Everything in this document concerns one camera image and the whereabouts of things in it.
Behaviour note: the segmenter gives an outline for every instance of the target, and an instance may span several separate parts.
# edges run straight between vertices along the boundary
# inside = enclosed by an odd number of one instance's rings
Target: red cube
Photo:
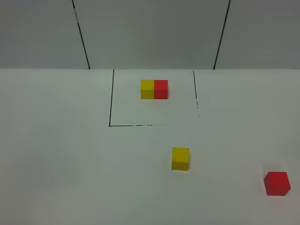
[[[154,98],[168,99],[168,81],[154,80]]]
[[[268,172],[263,182],[267,195],[284,196],[291,189],[286,172]]]

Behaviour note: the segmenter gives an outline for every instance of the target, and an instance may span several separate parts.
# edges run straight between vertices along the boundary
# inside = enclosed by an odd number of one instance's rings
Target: white tabletop
[[[130,108],[153,101],[126,89],[148,76],[170,80],[150,121],[167,125],[109,127],[148,120]],[[111,98],[112,83],[112,70],[0,70],[0,224],[299,224],[300,71],[115,70]],[[188,172],[171,170],[175,146]],[[286,196],[266,195],[270,170],[288,173]]]

